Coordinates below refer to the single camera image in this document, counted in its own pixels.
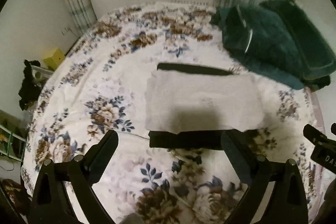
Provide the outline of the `white wall socket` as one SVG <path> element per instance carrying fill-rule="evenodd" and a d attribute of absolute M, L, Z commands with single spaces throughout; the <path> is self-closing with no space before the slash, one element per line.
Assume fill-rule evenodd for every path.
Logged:
<path fill-rule="evenodd" d="M 71 31 L 72 31 L 71 27 L 68 26 L 68 27 L 65 27 L 64 30 L 61 31 L 61 33 L 62 33 L 62 35 L 65 35 L 66 33 L 71 32 Z"/>

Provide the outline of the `grey long sleeve shirt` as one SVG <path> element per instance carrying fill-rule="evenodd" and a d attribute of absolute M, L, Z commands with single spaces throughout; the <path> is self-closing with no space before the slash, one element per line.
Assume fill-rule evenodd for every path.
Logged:
<path fill-rule="evenodd" d="M 262 128 L 265 111 L 249 75 L 191 76 L 154 72 L 147 81 L 145 127 L 150 131 Z"/>

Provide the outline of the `folded black garment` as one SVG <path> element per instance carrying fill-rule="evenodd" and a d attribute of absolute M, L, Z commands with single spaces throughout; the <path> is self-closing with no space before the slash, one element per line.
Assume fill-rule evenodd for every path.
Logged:
<path fill-rule="evenodd" d="M 203 67 L 199 65 L 159 63 L 157 72 L 179 72 L 191 76 L 230 76 L 232 72 L 223 69 Z M 206 148 L 222 150 L 221 130 L 183 131 L 173 134 L 167 131 L 150 131 L 149 146 L 151 148 L 187 149 Z"/>

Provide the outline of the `green white shelf rack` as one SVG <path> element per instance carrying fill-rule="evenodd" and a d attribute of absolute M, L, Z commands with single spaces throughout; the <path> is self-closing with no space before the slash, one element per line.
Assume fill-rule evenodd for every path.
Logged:
<path fill-rule="evenodd" d="M 25 154 L 26 139 L 1 125 L 1 156 L 22 162 Z"/>

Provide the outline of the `black clothes pile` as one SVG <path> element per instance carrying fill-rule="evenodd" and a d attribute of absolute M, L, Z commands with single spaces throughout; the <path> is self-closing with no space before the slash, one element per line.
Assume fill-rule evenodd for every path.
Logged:
<path fill-rule="evenodd" d="M 24 61 L 25 68 L 23 69 L 24 79 L 18 95 L 20 96 L 19 107 L 22 111 L 27 110 L 30 105 L 38 100 L 41 88 L 34 83 L 31 66 L 39 67 L 41 64 L 37 60 Z"/>

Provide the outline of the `yellow box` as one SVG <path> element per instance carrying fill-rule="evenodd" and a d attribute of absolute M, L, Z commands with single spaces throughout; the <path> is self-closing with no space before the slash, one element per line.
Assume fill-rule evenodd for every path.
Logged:
<path fill-rule="evenodd" d="M 49 70 L 55 71 L 65 58 L 66 57 L 60 48 L 55 48 L 43 59 L 43 62 Z"/>

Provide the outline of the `pink checked bed sheet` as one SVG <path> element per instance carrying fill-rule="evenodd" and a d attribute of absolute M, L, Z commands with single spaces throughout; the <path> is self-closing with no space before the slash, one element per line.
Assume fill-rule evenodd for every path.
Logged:
<path fill-rule="evenodd" d="M 323 134 L 325 133 L 325 126 L 323 122 L 323 116 L 322 111 L 318 102 L 317 95 L 315 93 L 312 93 L 310 89 L 306 89 L 308 98 L 311 103 L 311 109 L 313 111 L 313 116 L 315 118 L 314 127 L 317 128 L 320 132 Z M 324 190 L 322 189 L 322 179 L 324 174 L 324 167 L 321 165 L 314 163 L 315 165 L 315 175 L 314 175 L 314 185 L 316 189 L 316 198 L 313 202 L 313 205 L 309 211 L 309 221 L 312 223 L 319 211 L 319 208 L 321 206 L 321 202 L 324 196 Z"/>

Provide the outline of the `red patterned bag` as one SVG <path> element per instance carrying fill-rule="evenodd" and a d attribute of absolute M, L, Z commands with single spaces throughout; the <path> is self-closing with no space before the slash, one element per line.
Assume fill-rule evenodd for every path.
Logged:
<path fill-rule="evenodd" d="M 14 204 L 17 212 L 22 215 L 28 215 L 31 206 L 31 200 L 26 192 L 26 188 L 12 179 L 2 180 L 2 186 Z"/>

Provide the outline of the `dark green blanket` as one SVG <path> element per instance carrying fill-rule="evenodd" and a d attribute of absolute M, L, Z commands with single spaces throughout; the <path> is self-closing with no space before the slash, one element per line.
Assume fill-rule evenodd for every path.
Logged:
<path fill-rule="evenodd" d="M 223 47 L 249 71 L 295 90 L 320 90 L 331 83 L 329 76 L 304 80 L 301 60 L 291 34 L 281 18 L 260 4 L 218 7 L 211 23 L 222 30 Z"/>

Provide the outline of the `dark green pillow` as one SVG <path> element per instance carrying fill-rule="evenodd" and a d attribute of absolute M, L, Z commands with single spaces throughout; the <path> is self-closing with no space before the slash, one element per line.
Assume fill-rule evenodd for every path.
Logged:
<path fill-rule="evenodd" d="M 260 6 L 275 12 L 291 34 L 300 56 L 304 80 L 319 79 L 335 72 L 335 53 L 294 1 L 264 1 Z"/>

